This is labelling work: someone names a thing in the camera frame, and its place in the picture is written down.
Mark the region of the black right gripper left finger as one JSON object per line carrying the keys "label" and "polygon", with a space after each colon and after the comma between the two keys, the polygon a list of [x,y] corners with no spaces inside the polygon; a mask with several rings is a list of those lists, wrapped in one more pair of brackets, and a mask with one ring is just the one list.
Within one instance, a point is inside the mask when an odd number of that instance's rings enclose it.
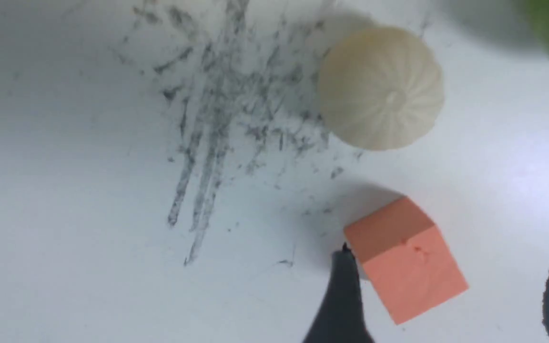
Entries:
{"label": "black right gripper left finger", "polygon": [[333,252],[333,263],[322,304],[305,343],[373,343],[364,318],[359,270],[353,252],[344,243]]}

